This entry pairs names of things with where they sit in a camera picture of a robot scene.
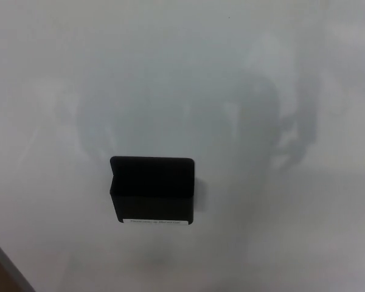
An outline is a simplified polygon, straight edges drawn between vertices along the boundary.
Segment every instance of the white wall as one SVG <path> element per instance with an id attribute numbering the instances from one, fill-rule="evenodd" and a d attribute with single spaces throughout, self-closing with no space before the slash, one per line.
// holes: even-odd
<path id="1" fill-rule="evenodd" d="M 194 224 L 118 223 L 113 155 L 195 159 Z M 0 245 L 37 291 L 365 291 L 365 0 L 1 0 Z"/>

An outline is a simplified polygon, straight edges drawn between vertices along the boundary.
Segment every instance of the white label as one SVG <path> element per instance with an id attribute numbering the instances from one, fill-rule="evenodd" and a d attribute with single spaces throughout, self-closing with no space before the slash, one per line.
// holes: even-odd
<path id="1" fill-rule="evenodd" d="M 175 220 L 146 220 L 146 219 L 123 219 L 124 223 L 145 223 L 145 224 L 166 224 L 166 225 L 188 225 L 188 221 Z"/>

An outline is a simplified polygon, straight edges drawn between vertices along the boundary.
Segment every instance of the label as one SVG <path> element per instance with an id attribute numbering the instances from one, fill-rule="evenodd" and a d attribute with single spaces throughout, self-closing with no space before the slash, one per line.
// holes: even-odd
<path id="1" fill-rule="evenodd" d="M 165 224 L 165 225 L 188 225 L 188 221 L 176 220 L 148 220 L 148 219 L 123 219 L 124 223 L 144 223 L 144 224 Z"/>

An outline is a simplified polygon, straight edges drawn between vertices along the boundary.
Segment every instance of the glossy white surface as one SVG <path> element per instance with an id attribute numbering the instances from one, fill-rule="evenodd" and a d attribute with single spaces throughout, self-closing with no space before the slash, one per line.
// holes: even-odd
<path id="1" fill-rule="evenodd" d="M 113 155 L 193 158 L 193 225 L 120 224 Z M 0 0 L 0 245 L 37 291 L 365 291 L 365 0 Z"/>

